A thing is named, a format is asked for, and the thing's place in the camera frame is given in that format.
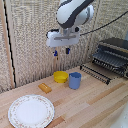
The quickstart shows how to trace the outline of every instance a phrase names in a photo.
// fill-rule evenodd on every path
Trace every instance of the yellow cup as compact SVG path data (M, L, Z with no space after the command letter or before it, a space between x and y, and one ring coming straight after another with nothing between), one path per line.
M63 71L57 71L57 72L54 72L53 76L54 76L54 80L57 83L65 83L68 78L68 73Z

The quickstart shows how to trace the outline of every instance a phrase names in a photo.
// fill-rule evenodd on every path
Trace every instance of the wooden slat wall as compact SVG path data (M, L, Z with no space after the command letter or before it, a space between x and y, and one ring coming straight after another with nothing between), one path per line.
M14 88L4 3L0 0L0 93Z
M16 86L22 86L54 72L54 56L46 46L46 33L59 28L56 12L60 0L5 0L9 21L11 44L15 66ZM92 23L81 26L81 33L90 30ZM78 45L71 47L66 55L65 48L59 48L56 70L67 70L85 62L87 36Z
M98 17L93 29L99 28L112 20L116 19L124 12L128 10L128 1L127 0L102 0L100 1L100 8L98 12ZM99 40L107 39L110 37L117 37L120 39L125 39L126 33L128 30L128 14L124 15L121 19L110 24L109 26L102 28L92 34L90 40L90 46L88 50L89 61L92 54L97 49L97 42Z

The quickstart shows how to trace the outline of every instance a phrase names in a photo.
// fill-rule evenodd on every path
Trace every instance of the plate rim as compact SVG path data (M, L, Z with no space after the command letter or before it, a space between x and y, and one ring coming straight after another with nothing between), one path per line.
M11 106L9 107L9 110L8 110L8 119L9 119L9 122L10 122L15 128L18 128L18 127L17 127L14 123L11 122L11 119L10 119L10 111L11 111L11 108L12 108L12 106L14 105L14 103L15 103L17 100L19 100L20 98L25 97L25 96L41 96L41 95L36 95L36 94L24 95L24 96L21 96L21 97L19 97L18 99L16 99L16 100L11 104ZM54 108L52 102L51 102L48 98L46 98L46 97L44 97L44 96L41 96L41 97L43 97L43 98L45 98L46 100L48 100L48 101L50 102L50 104L52 105L52 107L53 107L53 115L52 115L51 120L50 120L45 126L42 127L42 128L45 128L45 127L48 126L48 125L51 123L51 121L53 120L54 115L55 115L55 108Z

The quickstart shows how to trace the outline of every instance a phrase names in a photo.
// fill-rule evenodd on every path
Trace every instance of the white plate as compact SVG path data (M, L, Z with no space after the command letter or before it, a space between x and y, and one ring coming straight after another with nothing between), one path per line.
M40 95L26 95L12 103L8 111L15 128L44 128L54 117L54 106Z

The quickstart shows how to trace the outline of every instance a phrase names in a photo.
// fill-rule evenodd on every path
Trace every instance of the small yellow object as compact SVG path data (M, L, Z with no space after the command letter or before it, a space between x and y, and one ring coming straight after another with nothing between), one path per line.
M49 86L47 86L46 84L44 84L44 83L38 85L38 87L39 87L42 91L44 91L45 93L49 93L49 92L52 91L52 89L51 89Z
M63 71L57 71L57 72L54 72L53 76L54 76L54 80L57 83L65 83L68 78L68 73Z

